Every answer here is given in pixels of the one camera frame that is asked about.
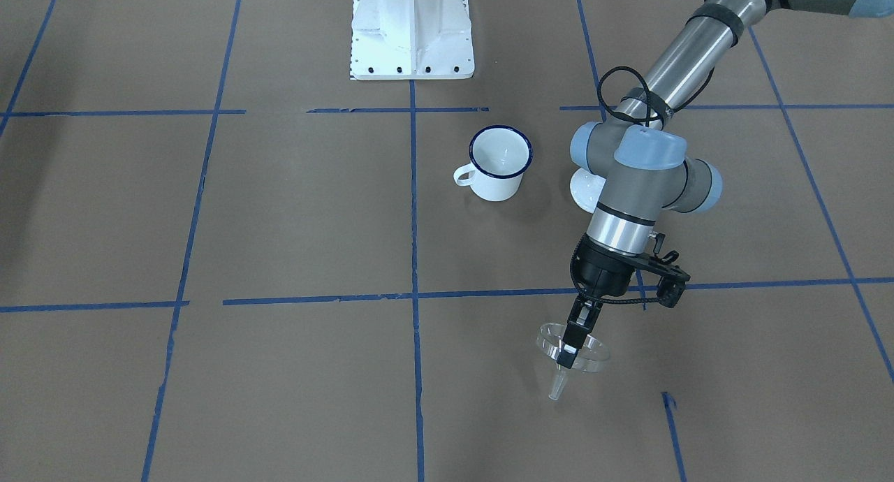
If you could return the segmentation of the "clear plastic funnel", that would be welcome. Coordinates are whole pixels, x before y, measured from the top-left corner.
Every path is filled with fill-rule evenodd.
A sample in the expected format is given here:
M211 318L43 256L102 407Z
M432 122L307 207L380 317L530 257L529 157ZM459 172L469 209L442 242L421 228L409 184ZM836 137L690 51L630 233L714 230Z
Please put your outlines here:
M555 362L555 374L550 384L550 400L561 399L569 378L574 373L596 374L609 365L612 351L594 336L585 336L580 348L565 341L567 326L561 323L544 323L540 326L536 343L547 357Z

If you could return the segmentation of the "white ceramic lid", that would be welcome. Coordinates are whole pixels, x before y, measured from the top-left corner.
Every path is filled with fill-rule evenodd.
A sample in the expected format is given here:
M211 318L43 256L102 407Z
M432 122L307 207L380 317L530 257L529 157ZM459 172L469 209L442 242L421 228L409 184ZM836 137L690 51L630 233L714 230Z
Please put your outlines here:
M574 203L588 214L594 214L606 178L587 169L577 169L569 180L569 193Z

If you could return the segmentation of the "white enamel mug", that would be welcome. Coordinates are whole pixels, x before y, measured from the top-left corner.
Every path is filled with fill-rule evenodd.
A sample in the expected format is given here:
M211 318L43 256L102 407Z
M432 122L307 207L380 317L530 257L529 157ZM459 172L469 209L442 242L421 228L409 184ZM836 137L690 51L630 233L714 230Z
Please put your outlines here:
M469 163L454 170L453 180L483 200L501 202L517 193L532 160L526 135L513 126L486 126L471 139Z

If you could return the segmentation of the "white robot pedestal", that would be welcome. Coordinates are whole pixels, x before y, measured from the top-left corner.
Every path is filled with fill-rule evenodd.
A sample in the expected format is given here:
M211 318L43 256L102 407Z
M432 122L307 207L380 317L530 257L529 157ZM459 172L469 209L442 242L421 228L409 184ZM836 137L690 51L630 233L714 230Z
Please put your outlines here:
M469 0L352 0L352 79L469 79L475 70Z

